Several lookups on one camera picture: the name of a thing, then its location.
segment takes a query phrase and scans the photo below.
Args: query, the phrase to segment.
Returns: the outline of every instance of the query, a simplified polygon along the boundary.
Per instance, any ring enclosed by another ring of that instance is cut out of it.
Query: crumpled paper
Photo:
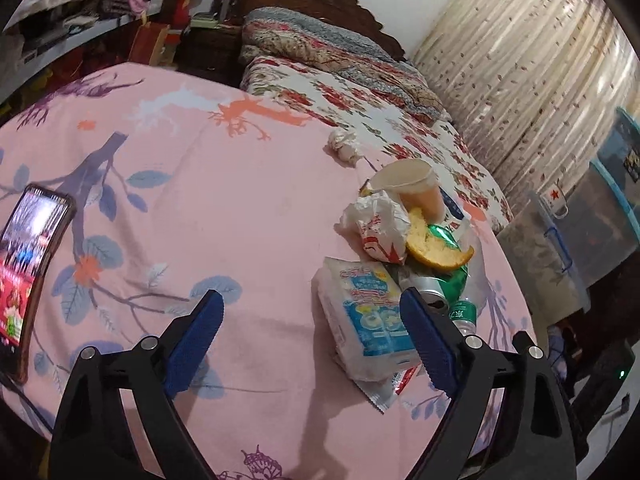
[[[365,252],[372,258],[401,264],[406,259],[411,221],[400,199],[394,198],[386,191],[360,197],[344,210],[340,225],[360,235]]]
[[[356,162],[363,157],[355,130],[336,128],[329,135],[327,146],[341,161],[352,166],[355,166]]]

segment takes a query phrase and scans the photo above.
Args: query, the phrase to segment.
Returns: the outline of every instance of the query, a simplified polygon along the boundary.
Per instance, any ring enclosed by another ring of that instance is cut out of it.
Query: blue bin handle
[[[562,269],[562,273],[564,274],[574,266],[574,261],[571,258],[569,251],[567,250],[566,245],[564,244],[564,240],[562,240],[562,237],[558,232],[558,229],[556,229],[555,227],[550,227],[549,229],[547,229],[545,232],[545,238],[549,238],[549,235],[551,233],[554,234],[554,237],[556,238],[556,242],[558,243],[558,247],[560,247],[560,251],[558,251],[558,253],[560,254],[560,259],[562,260],[562,264],[564,265],[564,268]]]

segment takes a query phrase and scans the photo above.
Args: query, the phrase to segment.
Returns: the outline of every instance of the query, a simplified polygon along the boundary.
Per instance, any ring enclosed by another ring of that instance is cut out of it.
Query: beige curtain
[[[514,212],[568,192],[615,108],[640,111],[639,63],[602,0],[452,0],[414,57]]]

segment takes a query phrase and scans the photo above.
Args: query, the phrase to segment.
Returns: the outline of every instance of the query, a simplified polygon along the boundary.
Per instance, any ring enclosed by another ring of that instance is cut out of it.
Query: metal screw
[[[80,357],[82,359],[91,359],[95,355],[95,348],[92,346],[88,346],[87,348],[83,348],[80,352]]]
[[[156,346],[158,346],[158,338],[154,336],[145,337],[140,343],[140,346],[143,350],[153,350]]]
[[[530,346],[529,355],[534,359],[542,359],[545,356],[545,353],[537,346]]]
[[[470,348],[474,348],[475,350],[478,350],[482,346],[482,339],[480,339],[476,335],[470,335],[465,339],[465,343]]]

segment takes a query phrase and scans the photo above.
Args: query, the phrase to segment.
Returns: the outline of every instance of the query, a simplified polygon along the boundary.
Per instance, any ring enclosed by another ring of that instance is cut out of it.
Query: smartphone
[[[0,237],[0,368],[27,380],[29,342],[49,261],[76,212],[73,197],[29,184]]]

